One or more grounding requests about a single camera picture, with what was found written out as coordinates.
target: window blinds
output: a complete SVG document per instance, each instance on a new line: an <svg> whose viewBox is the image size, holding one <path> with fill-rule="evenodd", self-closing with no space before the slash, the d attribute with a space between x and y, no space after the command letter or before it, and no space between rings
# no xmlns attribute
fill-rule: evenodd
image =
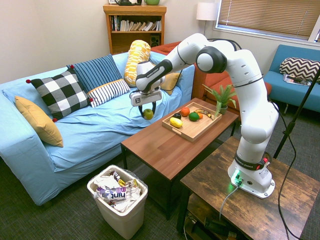
<svg viewBox="0 0 320 240"><path fill-rule="evenodd" d="M218 25L308 39L320 0L222 0Z"/></svg>

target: blue sofa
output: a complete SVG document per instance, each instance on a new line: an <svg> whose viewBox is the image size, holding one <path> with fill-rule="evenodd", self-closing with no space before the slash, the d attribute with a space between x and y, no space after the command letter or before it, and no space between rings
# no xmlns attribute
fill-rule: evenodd
<svg viewBox="0 0 320 240"><path fill-rule="evenodd" d="M264 81L272 85L269 97L289 105L299 106L307 93L308 86L287 83L280 73L280 64L289 57L320 61L320 50L279 45ZM320 85L316 83L304 104L304 108L320 112Z"/></svg>
<svg viewBox="0 0 320 240"><path fill-rule="evenodd" d="M151 52L150 61L157 64L164 57ZM113 59L123 77L128 53L114 55ZM0 157L39 206L119 155L123 140L187 103L191 99L195 72L193 65L185 68L173 93L168 95L162 91L162 100L156 102L152 120L143 119L138 107L132 107L129 94L136 88L98 107L87 106L60 119L55 124L63 138L61 148L40 140L15 107L14 97L29 99L49 113L36 89L26 80L53 77L66 69L0 84ZM143 109L146 108L151 109L152 104L144 105Z"/></svg>

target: wooden tray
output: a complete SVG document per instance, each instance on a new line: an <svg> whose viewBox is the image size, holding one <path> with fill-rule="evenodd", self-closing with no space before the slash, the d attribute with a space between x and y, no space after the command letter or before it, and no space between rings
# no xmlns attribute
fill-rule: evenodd
<svg viewBox="0 0 320 240"><path fill-rule="evenodd" d="M212 114L212 118L215 117L215 111L209 108L206 108L198 103L192 102L189 105L186 106L190 109L190 113L194 112L197 109L203 109ZM202 119L199 119L197 121L191 121L189 120L189 117L181 117L182 121L182 127L178 128L175 126L172 126L170 124L170 118L175 114L179 113L180 111L176 111L172 113L169 117L162 120L162 126L164 126L166 129L169 129L176 134L180 135L181 137L187 139L190 142L195 141L198 137L200 137L207 129L209 129L212 125L214 125L217 121L219 121L222 117L222 115L219 113L218 116L212 120L207 115L203 115Z"/></svg>

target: orange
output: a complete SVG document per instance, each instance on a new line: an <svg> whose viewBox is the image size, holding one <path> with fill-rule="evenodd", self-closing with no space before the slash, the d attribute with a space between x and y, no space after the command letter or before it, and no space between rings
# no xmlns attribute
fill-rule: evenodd
<svg viewBox="0 0 320 240"><path fill-rule="evenodd" d="M190 109L188 107L183 107L180 111L181 116L183 117L188 117L189 113L190 113Z"/></svg>

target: black stand pole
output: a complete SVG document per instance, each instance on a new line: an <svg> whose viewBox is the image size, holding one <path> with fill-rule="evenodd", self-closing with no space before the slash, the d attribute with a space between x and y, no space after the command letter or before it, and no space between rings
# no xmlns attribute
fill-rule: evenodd
<svg viewBox="0 0 320 240"><path fill-rule="evenodd" d="M311 83L311 85L309 86L308 91L307 91L306 94L304 95L304 98L303 98L303 100L302 100L302 102L301 102L298 110L296 111L293 119L292 119L291 122L288 124L286 130L283 131L284 136L283 136L283 138L282 138L282 140L281 140L281 142L280 142L277 150L275 151L275 154L274 154L273 158L276 159L276 158L278 157L278 155L279 155L282 147L284 146L284 144L285 144L285 142L286 142L289 134L291 134L292 130L294 129L294 127L295 127L295 125L296 125L296 120L297 120L297 118L298 118L298 116L299 116L302 108L304 107L305 102L307 101L307 99L308 99L308 97L309 97L309 95L310 95L310 93L311 93L311 90L314 88L314 85L316 84L316 81L318 80L319 75L320 75L320 68L318 69L318 71L317 71L314 79L312 80L312 83Z"/></svg>

